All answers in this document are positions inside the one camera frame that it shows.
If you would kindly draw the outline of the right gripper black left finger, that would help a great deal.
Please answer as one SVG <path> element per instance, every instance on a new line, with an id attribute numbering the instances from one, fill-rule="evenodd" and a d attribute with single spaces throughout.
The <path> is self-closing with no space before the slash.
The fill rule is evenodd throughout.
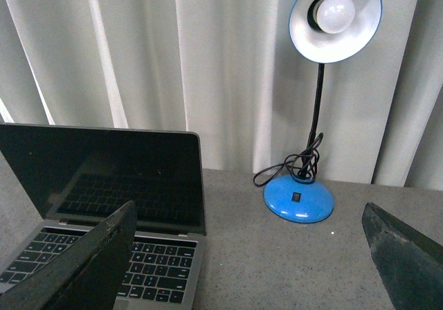
<path id="1" fill-rule="evenodd" d="M 1 295 L 2 309 L 113 309 L 131 257 L 130 201 L 44 268 Z"/>

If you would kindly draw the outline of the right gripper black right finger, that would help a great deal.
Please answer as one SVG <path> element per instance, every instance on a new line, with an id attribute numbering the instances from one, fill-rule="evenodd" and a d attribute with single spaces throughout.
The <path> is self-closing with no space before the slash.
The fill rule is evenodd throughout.
<path id="1" fill-rule="evenodd" d="M 375 203 L 361 223 L 370 254 L 395 309 L 442 308 L 442 245 Z"/>

